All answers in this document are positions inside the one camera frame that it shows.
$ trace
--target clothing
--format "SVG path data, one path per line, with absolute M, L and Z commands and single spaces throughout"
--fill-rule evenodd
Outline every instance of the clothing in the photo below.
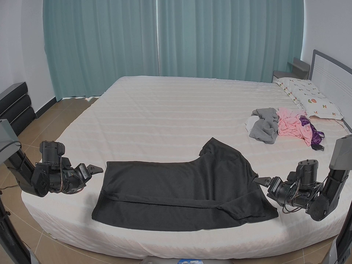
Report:
M 304 139 L 307 146 L 311 145 L 312 130 L 309 124 L 302 126 L 300 121 L 301 116 L 306 116 L 305 111 L 290 110 L 288 108 L 279 108 L 277 111 L 279 116 L 279 129 L 280 136 L 296 136 Z
M 312 131 L 312 137 L 311 137 L 311 148 L 314 149 L 315 151 L 323 151 L 324 147 L 320 145 L 321 140 L 325 138 L 325 134 L 323 132 L 317 131 L 314 127 L 313 124 L 309 121 L 308 118 L 305 116 L 300 117 L 300 121 L 302 123 L 302 126 L 305 126 L 307 124 L 310 125 L 311 131 Z
M 249 137 L 259 139 L 266 144 L 275 143 L 278 130 L 279 117 L 275 108 L 257 108 L 252 115 L 259 116 L 253 125 Z
M 92 219 L 151 231 L 236 227 L 278 217 L 257 174 L 234 148 L 211 138 L 190 162 L 108 162 Z
M 259 116 L 257 116 L 257 115 L 253 115 L 251 117 L 248 117 L 248 119 L 245 122 L 248 135 L 251 133 L 251 130 L 253 128 L 254 123 L 258 120 L 259 120 Z

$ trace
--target bed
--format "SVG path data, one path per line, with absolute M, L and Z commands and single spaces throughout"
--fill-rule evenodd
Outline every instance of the bed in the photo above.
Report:
M 329 78 L 329 66 L 324 66 L 324 62 L 331 61 L 325 58 L 321 63 L 318 57 L 315 60 L 323 67 L 321 73 L 312 65 L 310 78 L 318 85 L 321 78 Z M 334 77 L 338 79 L 341 73 L 334 71 Z M 336 86 L 334 93 L 341 93 L 341 83 Z M 344 84 L 346 95 L 349 87 Z M 351 104 L 351 98 L 345 100 Z M 72 165 L 83 162 L 105 169 L 106 161 L 191 161 L 214 137 L 239 150 L 259 176 L 286 178 L 298 161 L 314 158 L 319 161 L 318 181 L 323 181 L 336 139 L 348 134 L 346 126 L 332 119 L 311 119 L 317 130 L 326 135 L 322 142 L 324 152 L 314 151 L 304 140 L 288 136 L 279 136 L 275 144 L 266 145 L 249 138 L 245 129 L 245 120 L 252 110 L 266 107 L 297 109 L 275 83 L 123 77 L 71 123 L 57 141 L 66 146 L 65 156 Z M 279 208 L 278 218 L 235 228 L 142 231 L 91 219 L 103 177 L 104 174 L 94 175 L 84 191 L 76 195 L 47 194 L 39 198 L 22 192 L 22 200 L 46 232 L 83 249 L 138 259 L 148 255 L 228 259 L 278 255 L 332 237 L 341 229 L 352 199 L 352 179 L 348 179 L 338 207 L 321 222 L 313 221 L 303 210 L 285 215 Z M 269 201 L 278 207 L 273 200 Z

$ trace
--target blue sticker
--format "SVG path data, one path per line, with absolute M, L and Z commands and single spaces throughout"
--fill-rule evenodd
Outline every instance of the blue sticker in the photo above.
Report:
M 177 264 L 203 264 L 201 259 L 180 259 Z

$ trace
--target gray cloth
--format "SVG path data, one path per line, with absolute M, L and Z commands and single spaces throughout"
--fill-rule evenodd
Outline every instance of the gray cloth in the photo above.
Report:
M 259 120 L 253 125 L 249 137 L 263 141 L 266 144 L 275 143 L 279 124 L 279 116 L 275 108 L 257 108 L 252 112 L 253 116 L 259 116 Z

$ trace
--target white pillow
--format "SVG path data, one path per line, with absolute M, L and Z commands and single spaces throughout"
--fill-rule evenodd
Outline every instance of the white pillow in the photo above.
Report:
M 339 108 L 326 98 L 310 80 L 282 77 L 274 82 L 279 84 L 299 108 L 306 111 L 307 116 L 339 120 L 344 117 Z

